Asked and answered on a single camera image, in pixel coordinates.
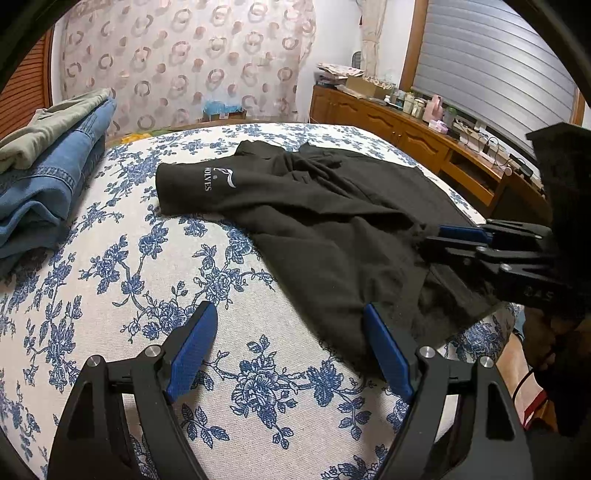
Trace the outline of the black pants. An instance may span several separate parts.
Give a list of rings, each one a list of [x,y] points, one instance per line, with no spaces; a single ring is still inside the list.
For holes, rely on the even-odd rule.
[[[418,168],[245,141],[228,157],[160,164],[155,185],[164,215],[219,218],[248,235],[308,328],[363,374],[380,372],[363,334],[370,303],[434,347],[500,307],[485,282],[422,258],[422,240],[469,219]]]

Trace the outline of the wooden sideboard cabinet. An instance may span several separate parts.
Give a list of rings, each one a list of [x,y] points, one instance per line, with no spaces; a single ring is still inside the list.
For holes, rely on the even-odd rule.
[[[408,115],[317,85],[314,123],[355,126],[388,141],[442,178],[483,216],[549,226],[551,207],[539,190],[516,172],[503,172],[483,156]]]

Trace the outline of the grey window blind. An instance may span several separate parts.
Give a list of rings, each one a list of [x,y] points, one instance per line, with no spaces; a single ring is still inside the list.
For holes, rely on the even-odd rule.
[[[528,157],[528,134],[569,121],[576,90],[514,9],[482,0],[429,2],[413,87],[483,122]]]

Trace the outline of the pink bottle on cabinet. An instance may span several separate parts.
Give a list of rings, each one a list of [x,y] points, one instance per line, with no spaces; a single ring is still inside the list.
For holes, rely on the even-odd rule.
[[[443,118],[443,112],[442,98],[439,95],[433,95],[425,107],[423,121],[426,123],[439,121]]]

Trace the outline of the cardboard box on cabinet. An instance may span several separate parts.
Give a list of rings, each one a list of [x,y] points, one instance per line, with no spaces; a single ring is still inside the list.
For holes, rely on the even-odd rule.
[[[363,97],[384,100],[394,90],[394,84],[381,81],[374,77],[349,77],[345,84],[346,88]]]

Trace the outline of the beige side curtain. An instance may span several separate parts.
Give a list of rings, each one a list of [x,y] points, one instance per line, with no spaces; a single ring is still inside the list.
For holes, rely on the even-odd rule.
[[[362,67],[363,72],[372,77],[377,76],[387,3],[387,0],[362,1]]]

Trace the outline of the blue folded jeans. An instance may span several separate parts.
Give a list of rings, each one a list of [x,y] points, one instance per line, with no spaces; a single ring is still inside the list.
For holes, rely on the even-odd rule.
[[[1,275],[26,253],[53,249],[82,186],[105,151],[116,102],[109,98],[61,135],[27,170],[1,175]]]

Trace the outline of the grey-green folded pants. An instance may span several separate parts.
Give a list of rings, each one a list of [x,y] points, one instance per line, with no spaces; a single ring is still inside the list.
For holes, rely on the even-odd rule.
[[[29,169],[61,135],[110,98],[111,90],[103,88],[38,109],[25,127],[1,139],[1,173]]]

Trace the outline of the circle patterned curtain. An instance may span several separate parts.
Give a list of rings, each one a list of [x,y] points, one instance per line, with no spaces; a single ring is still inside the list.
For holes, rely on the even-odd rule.
[[[208,104],[297,118],[311,1],[80,1],[59,21],[60,93],[107,89],[111,138],[195,124]]]

